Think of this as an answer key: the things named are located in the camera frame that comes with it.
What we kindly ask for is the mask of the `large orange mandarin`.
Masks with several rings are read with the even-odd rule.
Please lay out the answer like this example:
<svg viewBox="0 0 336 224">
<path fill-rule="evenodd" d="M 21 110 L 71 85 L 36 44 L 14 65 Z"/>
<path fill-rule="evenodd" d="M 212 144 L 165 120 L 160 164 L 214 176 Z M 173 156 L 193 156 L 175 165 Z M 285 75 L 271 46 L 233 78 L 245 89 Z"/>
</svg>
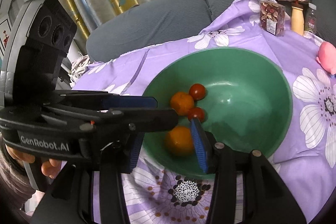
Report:
<svg viewBox="0 0 336 224">
<path fill-rule="evenodd" d="M 176 126 L 165 135 L 165 147 L 175 156 L 189 156 L 194 153 L 191 131 L 185 126 Z"/>
</svg>

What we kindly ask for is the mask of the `white knitted cloth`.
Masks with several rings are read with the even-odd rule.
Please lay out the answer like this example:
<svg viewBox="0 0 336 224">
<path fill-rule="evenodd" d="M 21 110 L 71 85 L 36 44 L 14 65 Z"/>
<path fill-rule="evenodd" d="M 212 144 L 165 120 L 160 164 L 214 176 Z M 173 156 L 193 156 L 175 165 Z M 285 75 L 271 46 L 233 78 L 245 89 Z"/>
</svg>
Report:
<svg viewBox="0 0 336 224">
<path fill-rule="evenodd" d="M 70 87 L 74 87 L 80 77 L 82 77 L 82 75 L 86 72 L 87 67 L 90 64 L 91 61 L 88 55 L 81 55 L 78 59 L 72 62 L 71 70 L 68 73 L 70 77 Z"/>
</svg>

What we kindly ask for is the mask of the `clear plastic bottle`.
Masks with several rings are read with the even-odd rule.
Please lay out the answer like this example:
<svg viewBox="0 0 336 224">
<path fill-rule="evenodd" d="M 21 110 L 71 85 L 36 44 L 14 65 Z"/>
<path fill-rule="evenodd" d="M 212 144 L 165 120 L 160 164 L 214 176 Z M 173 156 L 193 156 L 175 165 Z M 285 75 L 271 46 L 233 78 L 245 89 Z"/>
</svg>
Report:
<svg viewBox="0 0 336 224">
<path fill-rule="evenodd" d="M 305 16 L 304 30 L 312 34 L 315 34 L 317 30 L 316 11 L 317 11 L 316 5 L 314 5 L 313 3 L 309 3 Z"/>
</svg>

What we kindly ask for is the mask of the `beige wooden bottle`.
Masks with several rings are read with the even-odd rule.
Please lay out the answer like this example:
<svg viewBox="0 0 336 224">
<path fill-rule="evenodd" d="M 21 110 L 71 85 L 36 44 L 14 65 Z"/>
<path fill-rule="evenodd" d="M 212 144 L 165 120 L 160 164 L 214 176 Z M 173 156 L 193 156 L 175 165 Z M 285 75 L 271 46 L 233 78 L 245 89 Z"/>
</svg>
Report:
<svg viewBox="0 0 336 224">
<path fill-rule="evenodd" d="M 298 2 L 291 5 L 291 30 L 303 36 L 304 33 L 304 17 L 303 6 Z"/>
</svg>

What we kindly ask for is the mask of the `grey sofa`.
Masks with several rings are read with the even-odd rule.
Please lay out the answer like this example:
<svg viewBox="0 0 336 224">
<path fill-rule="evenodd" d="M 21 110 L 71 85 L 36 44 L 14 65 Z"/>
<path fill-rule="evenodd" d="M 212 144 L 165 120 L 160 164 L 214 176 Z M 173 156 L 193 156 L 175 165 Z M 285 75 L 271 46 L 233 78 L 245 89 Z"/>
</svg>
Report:
<svg viewBox="0 0 336 224">
<path fill-rule="evenodd" d="M 257 53 L 280 52 L 282 56 L 317 54 L 318 40 L 304 38 L 287 31 L 273 36 L 253 21 L 257 12 L 248 2 L 259 0 L 153 0 L 130 9 L 104 23 L 90 34 L 86 49 L 94 61 L 110 61 L 145 47 L 196 38 L 197 35 L 243 26 L 244 31 L 232 36 L 232 47 Z"/>
</svg>

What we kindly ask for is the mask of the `red cherry tomato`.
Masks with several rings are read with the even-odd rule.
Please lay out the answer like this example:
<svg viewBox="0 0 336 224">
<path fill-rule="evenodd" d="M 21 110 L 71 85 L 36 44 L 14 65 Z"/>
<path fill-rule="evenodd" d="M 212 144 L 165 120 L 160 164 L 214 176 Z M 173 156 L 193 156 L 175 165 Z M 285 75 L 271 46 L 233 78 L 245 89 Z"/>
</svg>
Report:
<svg viewBox="0 0 336 224">
<path fill-rule="evenodd" d="M 200 107 L 194 107 L 188 111 L 187 118 L 191 121 L 194 118 L 197 118 L 201 123 L 205 120 L 205 111 Z"/>
<path fill-rule="evenodd" d="M 189 88 L 189 94 L 195 101 L 200 101 L 203 98 L 205 98 L 206 93 L 207 93 L 206 88 L 199 83 L 193 84 Z"/>
</svg>

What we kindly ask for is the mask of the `small orange mandarin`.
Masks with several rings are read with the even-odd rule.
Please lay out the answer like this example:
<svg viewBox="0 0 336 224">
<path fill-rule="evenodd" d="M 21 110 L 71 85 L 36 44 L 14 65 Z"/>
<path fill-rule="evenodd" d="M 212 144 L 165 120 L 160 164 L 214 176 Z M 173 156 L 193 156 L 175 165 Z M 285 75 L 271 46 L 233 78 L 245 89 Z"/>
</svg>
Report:
<svg viewBox="0 0 336 224">
<path fill-rule="evenodd" d="M 194 108 L 195 102 L 189 93 L 177 92 L 170 99 L 170 107 L 179 116 L 187 116 L 190 109 Z"/>
</svg>

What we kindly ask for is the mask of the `dried flower packet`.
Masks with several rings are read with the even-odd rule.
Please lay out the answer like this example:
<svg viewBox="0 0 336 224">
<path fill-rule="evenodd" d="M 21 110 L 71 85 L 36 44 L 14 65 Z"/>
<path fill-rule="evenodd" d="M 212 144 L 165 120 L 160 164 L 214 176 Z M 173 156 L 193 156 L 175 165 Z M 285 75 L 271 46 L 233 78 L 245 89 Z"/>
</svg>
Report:
<svg viewBox="0 0 336 224">
<path fill-rule="evenodd" d="M 271 1 L 260 1 L 259 26 L 274 36 L 284 35 L 285 7 Z"/>
</svg>

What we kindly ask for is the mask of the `pink plush toy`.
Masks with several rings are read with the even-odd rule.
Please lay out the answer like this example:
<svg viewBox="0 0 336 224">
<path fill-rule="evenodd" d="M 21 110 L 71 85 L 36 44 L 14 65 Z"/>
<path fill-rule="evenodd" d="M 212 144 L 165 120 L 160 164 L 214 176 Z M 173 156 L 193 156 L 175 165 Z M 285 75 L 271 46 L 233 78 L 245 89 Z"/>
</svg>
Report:
<svg viewBox="0 0 336 224">
<path fill-rule="evenodd" d="M 336 48 L 329 42 L 323 42 L 319 46 L 316 57 L 317 62 L 332 76 L 336 74 Z"/>
</svg>

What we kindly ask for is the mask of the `green plastic bowl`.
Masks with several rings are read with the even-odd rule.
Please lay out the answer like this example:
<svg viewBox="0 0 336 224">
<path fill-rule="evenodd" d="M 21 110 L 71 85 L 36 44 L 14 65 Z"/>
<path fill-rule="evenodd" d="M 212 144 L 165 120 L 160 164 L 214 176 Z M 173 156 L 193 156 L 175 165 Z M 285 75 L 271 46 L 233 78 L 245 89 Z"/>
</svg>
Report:
<svg viewBox="0 0 336 224">
<path fill-rule="evenodd" d="M 293 100 L 282 69 L 267 57 L 240 48 L 213 48 L 186 55 L 163 69 L 144 91 L 158 107 L 193 84 L 207 91 L 197 106 L 202 126 L 217 141 L 241 152 L 274 154 L 291 123 Z"/>
</svg>

